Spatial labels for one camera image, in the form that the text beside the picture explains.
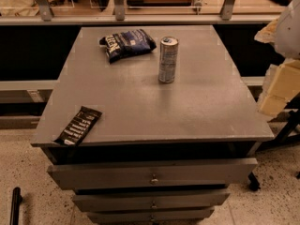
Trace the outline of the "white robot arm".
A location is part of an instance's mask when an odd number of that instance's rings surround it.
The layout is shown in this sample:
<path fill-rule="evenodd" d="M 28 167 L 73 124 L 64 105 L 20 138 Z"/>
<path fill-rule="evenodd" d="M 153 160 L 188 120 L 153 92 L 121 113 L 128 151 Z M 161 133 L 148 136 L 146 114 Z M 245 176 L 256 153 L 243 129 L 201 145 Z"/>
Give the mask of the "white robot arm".
<path fill-rule="evenodd" d="M 258 112 L 273 119 L 300 93 L 300 0 L 292 0 L 254 39 L 273 45 L 284 57 L 267 69 L 258 100 Z"/>

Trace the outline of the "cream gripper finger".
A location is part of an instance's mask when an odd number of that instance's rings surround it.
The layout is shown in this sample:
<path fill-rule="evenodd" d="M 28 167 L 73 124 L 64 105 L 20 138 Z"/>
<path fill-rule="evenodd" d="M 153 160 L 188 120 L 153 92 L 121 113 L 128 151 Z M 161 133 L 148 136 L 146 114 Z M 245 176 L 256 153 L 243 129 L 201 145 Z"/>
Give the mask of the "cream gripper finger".
<path fill-rule="evenodd" d="M 258 99 L 258 112 L 277 117 L 300 93 L 300 61 L 286 59 L 279 66 L 267 69 Z"/>
<path fill-rule="evenodd" d="M 277 25 L 278 19 L 271 21 L 263 29 L 257 32 L 257 34 L 254 36 L 254 39 L 261 43 L 274 44 L 276 38 Z"/>

